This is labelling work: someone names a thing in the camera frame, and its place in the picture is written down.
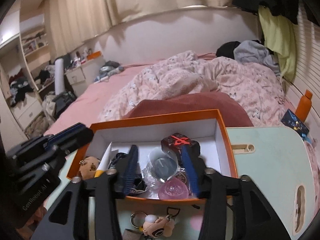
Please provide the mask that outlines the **black satin lace cloth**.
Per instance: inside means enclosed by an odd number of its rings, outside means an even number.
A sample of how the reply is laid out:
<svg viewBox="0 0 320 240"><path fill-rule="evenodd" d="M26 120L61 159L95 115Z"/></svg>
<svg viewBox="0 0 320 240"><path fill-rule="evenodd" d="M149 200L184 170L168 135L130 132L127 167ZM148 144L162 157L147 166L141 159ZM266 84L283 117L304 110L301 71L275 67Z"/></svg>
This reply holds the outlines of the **black satin lace cloth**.
<svg viewBox="0 0 320 240"><path fill-rule="evenodd" d="M114 184L116 193L123 196L138 196L147 190L147 185L138 171L138 151L119 152L111 160L109 168L115 168L118 179Z"/></svg>

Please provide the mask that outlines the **pink round case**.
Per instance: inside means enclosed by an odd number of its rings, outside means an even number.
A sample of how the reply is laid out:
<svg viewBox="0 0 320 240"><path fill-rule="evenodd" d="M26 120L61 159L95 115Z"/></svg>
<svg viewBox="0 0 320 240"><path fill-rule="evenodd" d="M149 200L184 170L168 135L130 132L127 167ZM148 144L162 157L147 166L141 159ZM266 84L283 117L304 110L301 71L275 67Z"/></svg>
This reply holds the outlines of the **pink round case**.
<svg viewBox="0 0 320 240"><path fill-rule="evenodd" d="M167 180L158 191L160 200L187 199L188 196L189 190L185 183L175 177Z"/></svg>

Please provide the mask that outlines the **orange cardboard box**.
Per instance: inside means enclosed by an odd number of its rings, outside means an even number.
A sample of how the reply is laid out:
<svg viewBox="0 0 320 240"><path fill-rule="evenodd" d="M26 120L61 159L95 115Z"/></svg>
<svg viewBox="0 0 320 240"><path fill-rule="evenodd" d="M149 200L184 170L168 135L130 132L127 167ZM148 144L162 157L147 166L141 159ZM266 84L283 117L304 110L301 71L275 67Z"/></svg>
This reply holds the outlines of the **orange cardboard box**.
<svg viewBox="0 0 320 240"><path fill-rule="evenodd" d="M77 150L66 176L68 179L79 174L82 159L102 159L107 148L111 149L111 157L114 157L118 152L127 153L131 145L137 145L139 167L144 170L149 164L149 156L160 154L161 140L174 133L199 143L200 156L207 167L224 176L238 177L225 123L217 109L100 122L90 128L94 137L89 144Z"/></svg>

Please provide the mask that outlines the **clear plastic item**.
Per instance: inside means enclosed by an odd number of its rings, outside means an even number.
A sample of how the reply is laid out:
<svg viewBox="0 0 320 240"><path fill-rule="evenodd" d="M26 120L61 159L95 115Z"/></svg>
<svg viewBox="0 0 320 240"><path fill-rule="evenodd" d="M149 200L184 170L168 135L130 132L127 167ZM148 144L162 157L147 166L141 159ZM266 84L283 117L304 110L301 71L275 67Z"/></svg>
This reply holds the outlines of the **clear plastic item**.
<svg viewBox="0 0 320 240"><path fill-rule="evenodd" d="M154 148L148 154L146 167L142 170L143 180L148 189L148 198L158 198L159 188L176 174L177 167L176 156L163 152L160 147Z"/></svg>

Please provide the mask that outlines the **white skincare tube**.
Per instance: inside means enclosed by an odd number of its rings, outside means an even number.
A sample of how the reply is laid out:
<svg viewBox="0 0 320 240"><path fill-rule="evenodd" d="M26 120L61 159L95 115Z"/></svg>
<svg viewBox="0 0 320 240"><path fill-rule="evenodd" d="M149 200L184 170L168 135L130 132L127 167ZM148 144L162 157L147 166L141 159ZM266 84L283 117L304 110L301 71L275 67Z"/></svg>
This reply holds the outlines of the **white skincare tube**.
<svg viewBox="0 0 320 240"><path fill-rule="evenodd" d="M97 178L99 176L101 176L104 172L107 171L109 163L110 163L110 155L112 152L112 142L110 142L110 144L108 145L101 161L100 164L95 172L94 177Z"/></svg>

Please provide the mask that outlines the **dark red black box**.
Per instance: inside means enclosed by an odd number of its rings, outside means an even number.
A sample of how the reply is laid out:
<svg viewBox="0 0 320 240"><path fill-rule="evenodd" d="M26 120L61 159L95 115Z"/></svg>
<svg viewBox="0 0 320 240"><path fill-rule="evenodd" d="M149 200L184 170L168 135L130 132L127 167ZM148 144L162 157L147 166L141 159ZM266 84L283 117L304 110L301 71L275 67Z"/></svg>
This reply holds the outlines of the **dark red black box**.
<svg viewBox="0 0 320 240"><path fill-rule="evenodd" d="M183 146L188 146L197 157L200 155L200 144L181 133L174 133L161 140L162 151L176 155L179 165L182 163L181 148Z"/></svg>

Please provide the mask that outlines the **brown plush toy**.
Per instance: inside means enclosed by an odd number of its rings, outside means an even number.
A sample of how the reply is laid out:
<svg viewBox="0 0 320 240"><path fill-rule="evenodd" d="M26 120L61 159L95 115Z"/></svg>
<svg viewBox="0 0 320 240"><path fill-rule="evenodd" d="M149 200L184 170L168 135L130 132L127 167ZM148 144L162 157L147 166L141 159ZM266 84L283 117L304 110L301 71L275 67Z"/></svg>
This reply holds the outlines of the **brown plush toy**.
<svg viewBox="0 0 320 240"><path fill-rule="evenodd" d="M100 160L96 157L87 157L79 162L80 174L83 180L92 179L95 176L96 170L100 164Z"/></svg>

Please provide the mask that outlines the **cartoon figure keychain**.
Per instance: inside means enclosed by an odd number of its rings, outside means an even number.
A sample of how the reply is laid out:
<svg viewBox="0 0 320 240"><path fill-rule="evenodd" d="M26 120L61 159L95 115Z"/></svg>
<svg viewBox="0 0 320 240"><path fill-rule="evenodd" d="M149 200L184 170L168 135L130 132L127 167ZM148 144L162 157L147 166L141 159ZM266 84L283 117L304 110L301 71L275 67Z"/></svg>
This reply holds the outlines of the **cartoon figure keychain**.
<svg viewBox="0 0 320 240"><path fill-rule="evenodd" d="M159 237L169 238L172 236L175 228L174 216L168 214L164 217L157 215L147 215L142 211L137 211L131 214L130 223L145 238L155 239Z"/></svg>

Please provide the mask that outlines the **brown patterned card box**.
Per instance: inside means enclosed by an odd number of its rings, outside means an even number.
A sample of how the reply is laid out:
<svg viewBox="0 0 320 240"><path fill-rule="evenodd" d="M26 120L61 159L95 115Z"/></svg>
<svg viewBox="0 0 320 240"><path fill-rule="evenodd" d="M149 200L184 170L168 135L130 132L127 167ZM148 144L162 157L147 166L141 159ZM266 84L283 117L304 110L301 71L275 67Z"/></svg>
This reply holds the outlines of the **brown patterned card box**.
<svg viewBox="0 0 320 240"><path fill-rule="evenodd" d="M179 179L181 182L183 182L186 185L186 187L188 189L188 195L191 196L192 191L191 191L190 183L189 183L187 173L186 173L184 167L182 167L182 166L177 167L177 172L175 174L175 178Z"/></svg>

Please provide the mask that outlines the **pink bed sheet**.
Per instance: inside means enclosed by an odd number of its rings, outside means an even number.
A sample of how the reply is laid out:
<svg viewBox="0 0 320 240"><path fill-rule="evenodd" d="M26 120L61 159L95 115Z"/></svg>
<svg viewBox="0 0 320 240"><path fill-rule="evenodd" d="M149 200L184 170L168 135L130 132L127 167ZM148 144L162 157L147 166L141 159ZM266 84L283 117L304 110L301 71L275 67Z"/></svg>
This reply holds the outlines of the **pink bed sheet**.
<svg viewBox="0 0 320 240"><path fill-rule="evenodd" d="M218 85L213 68L206 66L214 58L213 53L185 51L152 65L127 66L120 74L89 85L45 134L57 134L78 122L91 126L121 119L142 100L214 91Z"/></svg>

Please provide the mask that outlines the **white roll tube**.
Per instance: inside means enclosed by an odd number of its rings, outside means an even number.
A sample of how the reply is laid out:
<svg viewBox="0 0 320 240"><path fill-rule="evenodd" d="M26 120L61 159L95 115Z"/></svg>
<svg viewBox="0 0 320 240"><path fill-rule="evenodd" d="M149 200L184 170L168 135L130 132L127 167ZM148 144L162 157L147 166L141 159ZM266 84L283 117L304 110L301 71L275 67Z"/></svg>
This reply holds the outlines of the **white roll tube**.
<svg viewBox="0 0 320 240"><path fill-rule="evenodd" d="M55 60L55 94L59 95L65 92L65 83L64 83L64 66L63 59L59 58Z"/></svg>

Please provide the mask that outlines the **blue patterned small box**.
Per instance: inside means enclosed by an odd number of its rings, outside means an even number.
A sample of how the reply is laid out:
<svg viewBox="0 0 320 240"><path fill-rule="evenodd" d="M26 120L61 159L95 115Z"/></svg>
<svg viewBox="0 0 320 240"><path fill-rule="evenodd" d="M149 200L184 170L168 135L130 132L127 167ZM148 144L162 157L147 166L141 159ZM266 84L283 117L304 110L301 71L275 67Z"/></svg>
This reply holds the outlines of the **blue patterned small box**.
<svg viewBox="0 0 320 240"><path fill-rule="evenodd" d="M285 112L281 123L296 131L303 140L308 136L309 129L290 109Z"/></svg>

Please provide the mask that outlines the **black garment on bed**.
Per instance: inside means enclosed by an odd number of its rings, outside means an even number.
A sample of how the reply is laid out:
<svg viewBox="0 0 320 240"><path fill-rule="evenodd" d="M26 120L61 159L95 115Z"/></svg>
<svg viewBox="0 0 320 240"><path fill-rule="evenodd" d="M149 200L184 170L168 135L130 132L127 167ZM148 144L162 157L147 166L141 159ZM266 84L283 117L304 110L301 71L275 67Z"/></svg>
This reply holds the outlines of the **black garment on bed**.
<svg viewBox="0 0 320 240"><path fill-rule="evenodd" d="M240 45L239 41L232 41L223 44L216 51L216 57L226 57L234 59L234 50Z"/></svg>

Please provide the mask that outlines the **orange bottle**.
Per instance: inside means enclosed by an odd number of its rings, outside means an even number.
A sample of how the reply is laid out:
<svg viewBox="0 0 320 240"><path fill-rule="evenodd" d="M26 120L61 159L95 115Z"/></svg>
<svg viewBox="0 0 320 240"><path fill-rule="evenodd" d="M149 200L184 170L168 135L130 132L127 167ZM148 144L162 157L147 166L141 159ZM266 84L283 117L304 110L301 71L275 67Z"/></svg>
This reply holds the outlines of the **orange bottle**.
<svg viewBox="0 0 320 240"><path fill-rule="evenodd" d="M305 122L310 112L310 109L312 107L312 96L313 93L307 89L305 91L305 94L300 98L299 104L295 111L295 115L301 122Z"/></svg>

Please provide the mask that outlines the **light green garment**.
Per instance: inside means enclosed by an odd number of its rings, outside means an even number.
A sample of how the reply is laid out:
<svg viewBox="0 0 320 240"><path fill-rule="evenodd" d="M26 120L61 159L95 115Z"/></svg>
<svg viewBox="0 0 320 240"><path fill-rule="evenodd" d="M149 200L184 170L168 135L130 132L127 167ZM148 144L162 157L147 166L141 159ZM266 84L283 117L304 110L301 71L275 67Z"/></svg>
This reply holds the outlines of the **light green garment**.
<svg viewBox="0 0 320 240"><path fill-rule="evenodd" d="M297 46L293 23L284 16L273 16L267 7L260 6L258 14L265 47L277 55L280 76L291 82L295 78L297 66Z"/></svg>

